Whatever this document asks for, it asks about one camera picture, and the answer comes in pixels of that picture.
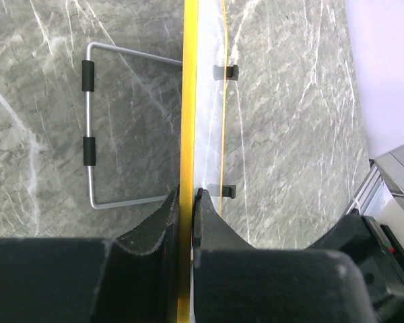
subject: yellow frame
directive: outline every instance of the yellow frame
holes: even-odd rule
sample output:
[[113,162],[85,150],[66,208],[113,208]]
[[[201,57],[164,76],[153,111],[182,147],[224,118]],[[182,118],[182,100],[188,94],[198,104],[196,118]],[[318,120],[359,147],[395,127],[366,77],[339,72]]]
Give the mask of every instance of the yellow frame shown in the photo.
[[[226,67],[228,53],[228,30],[226,10],[222,0],[225,30],[224,97],[222,125],[222,161],[220,185],[223,183],[224,127],[226,117]],[[178,312],[177,320],[187,323],[190,317],[191,284],[191,231],[194,203],[195,162],[195,115],[197,77],[197,26],[199,0],[184,0],[184,44],[182,54],[182,109],[181,109],[181,157],[180,157],[180,231],[178,265]]]

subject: gray marble surface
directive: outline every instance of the gray marble surface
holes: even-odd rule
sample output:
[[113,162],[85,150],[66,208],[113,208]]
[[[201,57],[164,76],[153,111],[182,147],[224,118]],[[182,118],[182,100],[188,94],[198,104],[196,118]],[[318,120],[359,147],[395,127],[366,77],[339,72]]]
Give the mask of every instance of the gray marble surface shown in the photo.
[[[0,0],[0,236],[117,236],[158,204],[94,211],[80,89],[91,40],[181,60],[182,1]],[[226,221],[252,244],[302,247],[368,170],[342,0],[226,1],[231,63]],[[94,52],[98,200],[178,184],[176,67]]]
[[228,6],[226,221],[261,248],[303,248],[369,170],[343,0]]

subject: yellow strip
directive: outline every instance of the yellow strip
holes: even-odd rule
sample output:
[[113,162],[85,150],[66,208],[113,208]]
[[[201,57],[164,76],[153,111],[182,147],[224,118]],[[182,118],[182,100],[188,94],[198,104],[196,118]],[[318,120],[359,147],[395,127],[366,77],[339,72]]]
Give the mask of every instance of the yellow strip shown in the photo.
[[[224,85],[223,85],[223,125],[222,125],[222,161],[220,164],[220,187],[223,186],[223,166],[224,166],[224,132],[226,127],[226,68],[228,66],[228,23],[226,21],[226,8],[222,0],[223,22],[224,22]],[[220,190],[220,215],[223,212],[223,190]]]
[[195,160],[197,16],[198,0],[185,0],[184,45],[182,54],[180,254],[177,313],[179,323],[187,323],[190,315],[190,255],[194,198],[193,167]]

